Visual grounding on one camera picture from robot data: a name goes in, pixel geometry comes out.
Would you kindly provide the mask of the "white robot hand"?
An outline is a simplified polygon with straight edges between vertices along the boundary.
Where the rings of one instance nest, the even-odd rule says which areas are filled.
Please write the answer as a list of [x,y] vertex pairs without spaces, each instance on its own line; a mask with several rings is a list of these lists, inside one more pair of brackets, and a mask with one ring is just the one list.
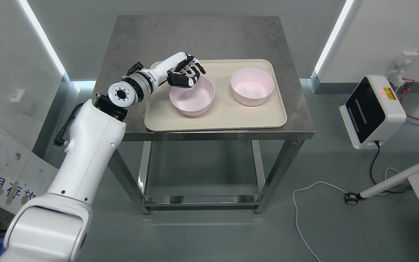
[[167,82],[178,88],[192,88],[193,82],[198,82],[201,74],[206,74],[199,60],[185,52],[178,52],[159,65],[166,71],[166,78],[158,81],[159,86]]

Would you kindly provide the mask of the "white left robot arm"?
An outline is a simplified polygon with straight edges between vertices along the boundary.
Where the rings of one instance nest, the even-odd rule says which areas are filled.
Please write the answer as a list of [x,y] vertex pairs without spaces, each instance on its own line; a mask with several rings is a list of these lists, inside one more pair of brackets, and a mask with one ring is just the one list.
[[92,222],[92,202],[107,164],[126,131],[127,107],[160,85],[191,88],[205,70],[193,55],[178,52],[153,69],[134,64],[106,95],[75,108],[55,145],[65,159],[45,194],[17,212],[4,239],[0,262],[73,262]]

